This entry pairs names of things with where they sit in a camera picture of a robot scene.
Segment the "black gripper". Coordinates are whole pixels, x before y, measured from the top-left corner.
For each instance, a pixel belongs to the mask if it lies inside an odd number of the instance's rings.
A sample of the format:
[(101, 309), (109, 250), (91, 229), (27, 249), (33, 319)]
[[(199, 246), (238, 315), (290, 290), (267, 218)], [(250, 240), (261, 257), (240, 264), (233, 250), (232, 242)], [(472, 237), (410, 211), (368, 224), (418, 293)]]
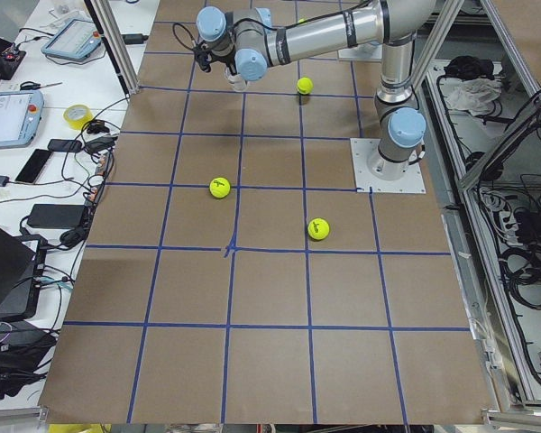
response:
[(208, 47), (200, 41), (196, 41), (192, 49), (194, 61), (202, 71), (211, 71), (213, 63), (212, 52)]

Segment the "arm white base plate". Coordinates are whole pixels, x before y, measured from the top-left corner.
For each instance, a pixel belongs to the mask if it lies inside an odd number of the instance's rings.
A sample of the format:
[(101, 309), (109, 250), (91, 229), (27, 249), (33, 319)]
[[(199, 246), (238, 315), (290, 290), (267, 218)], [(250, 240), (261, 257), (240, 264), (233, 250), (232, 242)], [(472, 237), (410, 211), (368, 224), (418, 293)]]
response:
[(407, 161), (390, 162), (379, 153), (379, 139), (350, 140), (355, 189), (361, 193), (425, 194), (426, 186), (413, 151)]
[(341, 49), (337, 57), (342, 61), (381, 62), (382, 45), (364, 43), (353, 48)]

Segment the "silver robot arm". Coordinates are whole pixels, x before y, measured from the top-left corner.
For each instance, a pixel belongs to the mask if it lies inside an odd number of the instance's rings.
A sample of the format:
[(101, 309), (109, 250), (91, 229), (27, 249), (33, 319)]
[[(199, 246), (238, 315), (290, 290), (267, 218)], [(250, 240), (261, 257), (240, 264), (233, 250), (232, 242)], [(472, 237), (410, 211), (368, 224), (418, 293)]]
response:
[(228, 80), (239, 87), (296, 60), (371, 42), (381, 46), (375, 97), (381, 139), (367, 164), (374, 176), (398, 180), (414, 163), (411, 155), (426, 132), (426, 120), (416, 108), (412, 65), (417, 30), (434, 8), (432, 1), (363, 1), (303, 23), (273, 27), (265, 8), (223, 12), (207, 6), (197, 15), (192, 51), (204, 72), (213, 62), (225, 64)]

